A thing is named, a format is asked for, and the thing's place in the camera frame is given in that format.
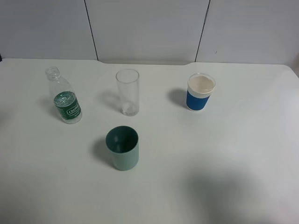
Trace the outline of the clear plastic bottle green label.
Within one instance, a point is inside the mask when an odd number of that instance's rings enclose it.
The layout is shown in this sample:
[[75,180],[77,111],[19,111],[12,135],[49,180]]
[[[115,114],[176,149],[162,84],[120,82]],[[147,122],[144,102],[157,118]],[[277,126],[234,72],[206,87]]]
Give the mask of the clear plastic bottle green label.
[[78,123],[82,118],[82,110],[71,84],[60,74],[57,67],[45,70],[49,81],[50,99],[67,124]]

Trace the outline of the green plastic cup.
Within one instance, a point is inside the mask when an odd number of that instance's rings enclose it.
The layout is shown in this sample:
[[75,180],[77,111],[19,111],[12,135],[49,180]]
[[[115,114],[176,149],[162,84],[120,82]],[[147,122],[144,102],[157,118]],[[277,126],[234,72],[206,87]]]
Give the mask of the green plastic cup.
[[116,169],[127,171],[136,166],[139,161],[139,136],[135,129],[117,126],[107,133],[105,143]]

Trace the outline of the blue and white cup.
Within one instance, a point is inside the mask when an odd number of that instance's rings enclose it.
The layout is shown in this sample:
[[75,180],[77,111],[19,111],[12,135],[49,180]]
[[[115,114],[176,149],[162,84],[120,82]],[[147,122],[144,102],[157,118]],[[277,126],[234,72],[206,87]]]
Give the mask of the blue and white cup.
[[215,86],[216,82],[210,75],[196,73],[190,76],[186,95],[187,107],[192,111],[203,110]]

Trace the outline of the tall clear drinking glass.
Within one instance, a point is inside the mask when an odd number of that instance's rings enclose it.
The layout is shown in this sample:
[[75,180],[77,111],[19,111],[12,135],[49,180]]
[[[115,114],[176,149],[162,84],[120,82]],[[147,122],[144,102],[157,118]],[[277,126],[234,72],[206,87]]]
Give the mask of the tall clear drinking glass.
[[122,113],[135,116],[139,112],[139,73],[134,69],[123,69],[118,71],[115,77]]

